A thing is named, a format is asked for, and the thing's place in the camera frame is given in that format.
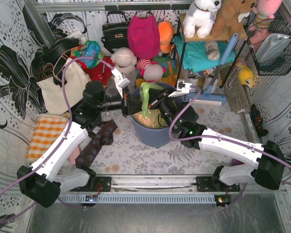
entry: blue bucket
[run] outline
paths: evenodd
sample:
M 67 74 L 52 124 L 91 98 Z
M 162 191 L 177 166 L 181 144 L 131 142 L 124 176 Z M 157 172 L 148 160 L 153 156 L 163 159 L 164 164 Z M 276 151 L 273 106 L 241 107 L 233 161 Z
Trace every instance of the blue bucket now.
M 159 86 L 163 88 L 174 88 L 168 84 L 165 83 L 157 83 Z M 140 97 L 140 88 L 138 87 L 134 92 L 133 96 L 139 98 Z M 177 97 L 175 99 L 176 104 L 179 104 L 183 102 L 182 97 Z M 137 121 L 130 116 L 132 123 L 134 125 L 136 136 L 139 138 L 139 140 L 150 147 L 160 148 L 164 145 L 166 145 L 168 142 L 170 142 L 170 138 L 168 135 L 168 127 L 163 129 L 149 129 L 142 125 L 140 125 Z

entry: stuffed dog's face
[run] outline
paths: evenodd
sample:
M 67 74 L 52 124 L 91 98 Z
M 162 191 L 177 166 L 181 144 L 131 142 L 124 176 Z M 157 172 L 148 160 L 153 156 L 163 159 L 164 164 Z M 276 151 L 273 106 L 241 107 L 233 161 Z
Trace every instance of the stuffed dog's face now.
M 221 0 L 194 0 L 199 9 L 217 12 L 221 7 Z
M 245 14 L 250 12 L 255 6 L 256 0 L 236 0 L 233 3 L 234 8 L 238 13 Z

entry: dark patterned cloth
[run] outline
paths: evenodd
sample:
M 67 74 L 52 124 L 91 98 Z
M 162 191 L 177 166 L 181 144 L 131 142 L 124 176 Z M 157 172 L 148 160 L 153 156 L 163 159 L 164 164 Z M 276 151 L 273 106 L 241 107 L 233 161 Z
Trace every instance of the dark patterned cloth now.
M 113 132 L 117 129 L 115 122 L 113 120 L 102 121 L 98 126 L 101 127 L 99 132 L 97 134 L 89 133 L 92 140 L 76 158 L 77 167 L 89 167 L 98 155 L 101 147 L 112 144 Z

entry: wire basket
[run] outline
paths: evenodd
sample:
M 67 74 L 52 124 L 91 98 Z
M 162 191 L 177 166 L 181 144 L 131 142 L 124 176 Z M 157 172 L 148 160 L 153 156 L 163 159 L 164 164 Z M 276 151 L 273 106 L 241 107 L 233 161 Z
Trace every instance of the wire basket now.
M 291 71 L 291 42 L 277 57 L 259 63 L 256 52 L 270 33 L 281 33 L 291 36 L 287 22 L 280 12 L 275 13 L 275 19 L 267 19 L 254 24 L 255 14 L 251 12 L 248 20 L 245 19 L 244 27 L 248 35 L 248 44 L 252 44 L 250 50 L 259 76 L 286 75 Z

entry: brown teddy bear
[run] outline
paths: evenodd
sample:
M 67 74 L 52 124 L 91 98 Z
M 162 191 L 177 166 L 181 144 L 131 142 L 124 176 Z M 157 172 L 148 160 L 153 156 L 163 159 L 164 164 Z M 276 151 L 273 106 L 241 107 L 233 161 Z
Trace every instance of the brown teddy bear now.
M 241 33 L 243 18 L 256 6 L 257 0 L 225 0 L 217 13 L 211 35 L 219 36 L 224 27 L 229 28 L 230 35 Z

